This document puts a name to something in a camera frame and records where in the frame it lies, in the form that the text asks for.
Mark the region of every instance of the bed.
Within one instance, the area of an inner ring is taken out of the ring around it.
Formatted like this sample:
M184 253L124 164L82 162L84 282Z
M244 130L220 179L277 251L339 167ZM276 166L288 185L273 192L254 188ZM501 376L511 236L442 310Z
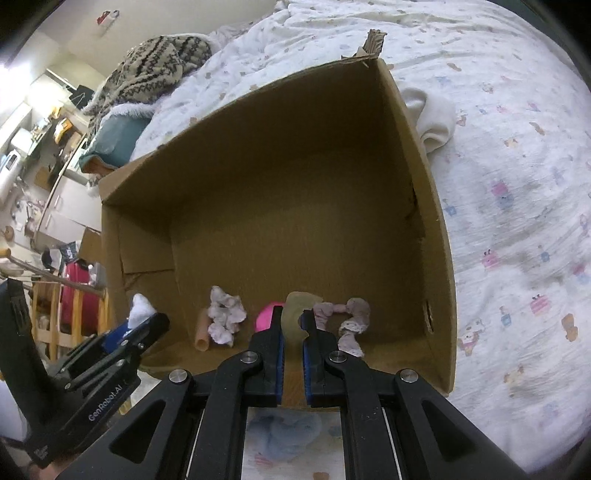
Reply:
M591 424L591 94L556 43L485 0L279 2L244 34L212 36L228 43L158 102L132 159L262 85L352 55L370 28L388 34L396 81L456 107L453 138L429 155L456 277L449 400L533 471ZM335 452L332 422L298 462ZM245 452L248 478L293 474Z

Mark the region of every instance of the bolt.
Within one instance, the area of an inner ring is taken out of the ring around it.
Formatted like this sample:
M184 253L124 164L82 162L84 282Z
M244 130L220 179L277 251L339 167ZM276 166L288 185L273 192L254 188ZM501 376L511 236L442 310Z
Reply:
M253 364L254 362L256 362L258 360L258 353L256 352L251 352L251 351L246 351L242 354L242 356L240 357L240 361L243 364Z
M406 383L415 383L418 380L418 373L410 368L405 368L400 371L400 378Z
M347 354L345 352L341 352L340 350L335 350L334 352L329 353L329 359L331 362L341 364L347 360Z
M182 368L177 368L176 370L171 371L168 375L168 379L172 383L183 383L187 377L187 371L183 370Z

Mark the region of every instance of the pink fabric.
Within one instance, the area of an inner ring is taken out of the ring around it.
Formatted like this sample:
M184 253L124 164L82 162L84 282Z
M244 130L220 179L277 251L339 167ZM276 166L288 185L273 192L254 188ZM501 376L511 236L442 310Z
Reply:
M261 310L255 322L255 332L267 330L271 326L271 317L273 317L273 308L283 307L283 304L274 301Z

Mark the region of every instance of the teal fabric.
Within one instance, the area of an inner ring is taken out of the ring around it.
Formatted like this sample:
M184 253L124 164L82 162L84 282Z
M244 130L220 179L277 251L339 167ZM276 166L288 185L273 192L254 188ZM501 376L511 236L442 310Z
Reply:
M102 125L94 143L80 159L80 168L97 155L107 165L119 168L129 162L135 142L150 123L149 118L112 116Z

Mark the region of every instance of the orange tube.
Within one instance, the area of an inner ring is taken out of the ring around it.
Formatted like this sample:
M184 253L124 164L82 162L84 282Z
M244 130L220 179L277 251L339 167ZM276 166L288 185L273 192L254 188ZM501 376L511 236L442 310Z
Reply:
M209 348L209 333L207 328L211 325L211 318L207 315L207 309L199 311L197 327L195 328L195 348L204 352Z

